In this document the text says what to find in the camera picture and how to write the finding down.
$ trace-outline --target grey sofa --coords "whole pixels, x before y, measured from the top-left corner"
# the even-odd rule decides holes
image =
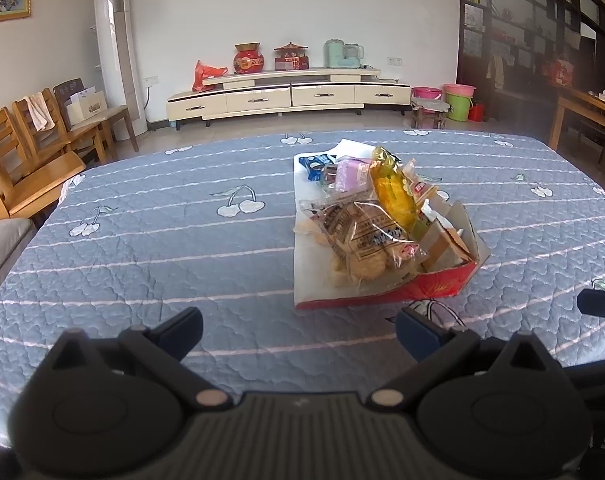
[[[0,285],[35,234],[31,220],[0,220]]]

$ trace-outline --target wall outlet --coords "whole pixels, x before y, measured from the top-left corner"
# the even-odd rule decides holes
[[[153,75],[151,77],[146,77],[145,79],[142,80],[142,85],[145,88],[150,88],[154,85],[157,85],[158,83],[160,83],[160,78],[157,75]]]

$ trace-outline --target towel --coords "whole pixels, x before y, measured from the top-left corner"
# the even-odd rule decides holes
[[[55,126],[42,92],[25,97],[25,101],[37,132],[51,130]]]
[[[501,89],[505,87],[505,67],[503,66],[503,59],[497,54],[493,54],[493,57],[489,61],[487,66],[487,79],[491,79],[492,72],[494,72],[495,79],[493,84],[496,88]]]

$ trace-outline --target bed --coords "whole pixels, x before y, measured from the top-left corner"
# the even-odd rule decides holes
[[[7,413],[60,333],[116,336],[187,306],[204,316],[184,363],[244,390],[367,393],[411,364],[400,304],[296,310],[296,153],[383,144],[465,203],[492,256],[463,292],[416,302],[482,336],[532,330],[564,365],[605,358],[605,191],[528,137],[429,130],[305,132],[203,144],[86,171],[0,289],[0,443]]]

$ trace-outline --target bucket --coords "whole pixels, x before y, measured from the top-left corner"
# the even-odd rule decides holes
[[[485,116],[485,105],[473,105],[469,110],[469,120],[481,123]]]
[[[444,91],[447,94],[455,94],[463,97],[473,97],[473,92],[476,90],[476,87],[469,85],[456,85],[456,84],[448,84],[444,86]]]
[[[471,97],[448,93],[447,102],[451,105],[451,111],[447,114],[448,118],[454,121],[467,121],[469,108],[471,108]]]
[[[416,86],[413,88],[413,97],[421,99],[440,99],[442,90],[439,88],[431,88],[429,86]]]

